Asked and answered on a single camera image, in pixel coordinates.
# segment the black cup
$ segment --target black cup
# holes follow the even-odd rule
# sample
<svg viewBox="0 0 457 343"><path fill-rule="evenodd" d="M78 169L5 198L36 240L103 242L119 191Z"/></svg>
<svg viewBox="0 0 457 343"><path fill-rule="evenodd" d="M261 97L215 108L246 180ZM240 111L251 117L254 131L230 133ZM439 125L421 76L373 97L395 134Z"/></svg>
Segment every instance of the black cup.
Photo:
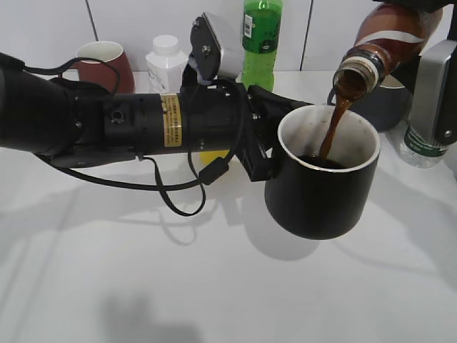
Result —
<svg viewBox="0 0 457 343"><path fill-rule="evenodd" d="M345 169L302 161L302 156L318 155L332 113L332 106L306 106L284 117L273 149L273 177L265 185L271 216L290 233L307 239L333 239L354 228L381 150L373 125L347 111L328 156Z"/></svg>
<svg viewBox="0 0 457 343"><path fill-rule="evenodd" d="M328 95L328 105L334 105L335 91ZM413 95L399 81L387 76L371 93L354 102L350 110L368 120L378 132L393 129L413 106Z"/></svg>

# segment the yellow warning label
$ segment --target yellow warning label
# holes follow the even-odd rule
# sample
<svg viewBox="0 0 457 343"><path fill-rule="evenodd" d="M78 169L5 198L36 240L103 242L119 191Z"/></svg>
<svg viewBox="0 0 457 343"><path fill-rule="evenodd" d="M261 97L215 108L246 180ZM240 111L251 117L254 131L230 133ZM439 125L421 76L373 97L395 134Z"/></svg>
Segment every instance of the yellow warning label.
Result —
<svg viewBox="0 0 457 343"><path fill-rule="evenodd" d="M183 145L181 107L176 94L162 95L164 108L164 146L177 148Z"/></svg>

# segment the white table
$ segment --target white table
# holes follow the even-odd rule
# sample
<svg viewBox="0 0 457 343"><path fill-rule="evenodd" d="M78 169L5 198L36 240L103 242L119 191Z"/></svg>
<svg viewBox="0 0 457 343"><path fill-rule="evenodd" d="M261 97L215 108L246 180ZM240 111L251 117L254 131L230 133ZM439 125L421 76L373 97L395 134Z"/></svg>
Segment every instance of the white table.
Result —
<svg viewBox="0 0 457 343"><path fill-rule="evenodd" d="M276 92L323 103L331 75L277 73ZM0 157L0 342L457 342L457 181L385 137L362 220L320 243L278 227L236 162L182 219L158 194ZM190 179L185 161L159 157L164 181ZM90 173L154 182L146 162ZM190 211L200 194L173 199Z"/></svg>

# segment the white bottle cap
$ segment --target white bottle cap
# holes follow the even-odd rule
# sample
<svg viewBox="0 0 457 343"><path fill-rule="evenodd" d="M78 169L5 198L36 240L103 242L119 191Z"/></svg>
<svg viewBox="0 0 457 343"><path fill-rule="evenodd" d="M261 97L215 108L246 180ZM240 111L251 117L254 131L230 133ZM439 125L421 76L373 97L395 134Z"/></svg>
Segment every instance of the white bottle cap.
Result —
<svg viewBox="0 0 457 343"><path fill-rule="evenodd" d="M152 42L152 49L157 55L173 56L179 52L179 40L175 36L157 36Z"/></svg>

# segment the green soda bottle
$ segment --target green soda bottle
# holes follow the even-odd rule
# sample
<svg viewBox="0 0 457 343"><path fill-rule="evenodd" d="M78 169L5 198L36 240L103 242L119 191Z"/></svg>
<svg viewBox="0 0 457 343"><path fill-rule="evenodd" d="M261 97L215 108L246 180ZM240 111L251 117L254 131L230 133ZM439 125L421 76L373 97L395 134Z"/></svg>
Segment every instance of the green soda bottle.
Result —
<svg viewBox="0 0 457 343"><path fill-rule="evenodd" d="M244 0L244 70L241 81L273 91L273 68L281 28L282 0Z"/></svg>

